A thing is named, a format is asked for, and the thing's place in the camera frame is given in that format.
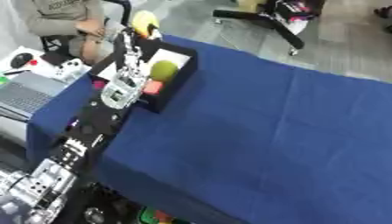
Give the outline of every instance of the gray pants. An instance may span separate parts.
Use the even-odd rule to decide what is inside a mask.
[[[125,28],[122,24],[114,21],[109,20],[105,24],[105,36],[103,37],[101,43],[97,49],[97,58],[95,61],[100,61],[108,57],[114,50],[114,41],[120,33]],[[81,48],[83,47],[83,43],[85,42],[86,38],[84,36],[76,36],[69,41],[69,52],[77,57],[81,57]]]

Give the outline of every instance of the laptop keyboard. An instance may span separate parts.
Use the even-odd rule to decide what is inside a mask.
[[[0,102],[16,109],[21,109],[27,113],[34,113],[49,102],[52,97],[23,85],[10,82],[5,87],[0,88]]]

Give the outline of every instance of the green ball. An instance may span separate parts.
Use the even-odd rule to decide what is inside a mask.
[[[154,81],[166,82],[170,80],[178,71],[179,68],[176,64],[169,60],[160,60],[152,66],[150,75]]]

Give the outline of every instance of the person's hand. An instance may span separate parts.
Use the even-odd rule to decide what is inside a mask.
[[[100,38],[105,35],[105,28],[103,28],[102,23],[96,19],[78,21],[76,22],[76,29]]]
[[[81,57],[88,65],[93,65],[97,58],[99,43],[97,41],[87,39],[81,48]]]

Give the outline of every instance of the yellow ball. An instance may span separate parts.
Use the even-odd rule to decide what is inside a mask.
[[[151,68],[150,76],[154,81],[166,82],[170,80],[177,72],[179,68],[176,64],[169,60],[160,60],[155,63]]]
[[[149,25],[155,25],[157,28],[159,27],[159,22],[155,15],[147,10],[141,10],[135,14],[132,20],[132,27],[138,32],[140,35],[148,38],[149,34]]]

